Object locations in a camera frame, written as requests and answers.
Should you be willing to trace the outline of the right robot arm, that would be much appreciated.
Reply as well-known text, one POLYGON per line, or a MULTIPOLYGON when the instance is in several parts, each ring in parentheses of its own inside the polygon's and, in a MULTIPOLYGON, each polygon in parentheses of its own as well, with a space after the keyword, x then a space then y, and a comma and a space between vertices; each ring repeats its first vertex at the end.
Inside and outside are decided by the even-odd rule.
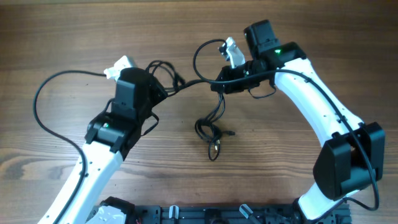
POLYGON ((244 30, 251 59, 246 60, 234 39, 219 40, 228 62, 211 89, 220 95, 251 91, 268 81, 285 93, 313 128, 321 151, 313 167, 314 183, 291 205, 265 208, 266 223, 348 223, 354 194, 373 189, 383 175, 386 135, 378 123, 365 123, 348 110, 316 74, 307 54, 295 42, 281 44, 267 20, 244 30))

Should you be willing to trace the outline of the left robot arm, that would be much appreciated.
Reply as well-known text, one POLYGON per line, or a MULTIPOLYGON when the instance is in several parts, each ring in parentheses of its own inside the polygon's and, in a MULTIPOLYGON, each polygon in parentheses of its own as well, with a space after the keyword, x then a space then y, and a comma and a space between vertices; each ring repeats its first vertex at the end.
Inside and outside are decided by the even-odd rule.
POLYGON ((124 68, 114 98, 87 127, 79 158, 41 223, 84 223, 112 175, 145 135, 142 125, 167 93, 155 76, 141 68, 124 68))

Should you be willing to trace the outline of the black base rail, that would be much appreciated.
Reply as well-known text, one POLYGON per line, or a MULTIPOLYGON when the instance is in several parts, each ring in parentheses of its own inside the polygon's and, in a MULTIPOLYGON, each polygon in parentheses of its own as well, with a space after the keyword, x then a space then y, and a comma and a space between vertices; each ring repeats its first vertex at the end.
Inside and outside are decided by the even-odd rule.
POLYGON ((251 218, 246 218, 239 207, 160 207, 137 206, 129 214, 112 214, 106 207, 95 208, 88 223, 296 223, 294 209, 290 204, 251 206, 251 218))

